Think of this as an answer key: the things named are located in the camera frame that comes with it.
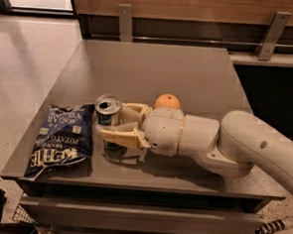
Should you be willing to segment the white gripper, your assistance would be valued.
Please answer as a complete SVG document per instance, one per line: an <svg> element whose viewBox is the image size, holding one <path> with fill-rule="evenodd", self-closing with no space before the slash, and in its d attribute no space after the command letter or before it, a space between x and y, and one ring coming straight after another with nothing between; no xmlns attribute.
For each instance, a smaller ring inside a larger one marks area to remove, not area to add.
<svg viewBox="0 0 293 234"><path fill-rule="evenodd" d="M96 133L108 143L130 149L150 148L156 155L173 157L178 151L184 118L181 109L171 107L153 109L146 104L123 103L120 116L122 124L117 126L98 124ZM145 133L139 129L142 124Z"/></svg>

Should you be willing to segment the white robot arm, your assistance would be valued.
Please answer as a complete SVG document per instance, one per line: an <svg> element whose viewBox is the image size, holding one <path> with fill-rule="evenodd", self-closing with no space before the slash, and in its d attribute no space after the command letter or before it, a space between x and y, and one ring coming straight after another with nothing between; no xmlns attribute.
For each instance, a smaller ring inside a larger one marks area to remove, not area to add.
<svg viewBox="0 0 293 234"><path fill-rule="evenodd" d="M97 135L156 155L184 155L219 176L242 177L259 167L293 195L293 142L251 113L233 110L218 121L129 103L121 117L119 125L98 124Z"/></svg>

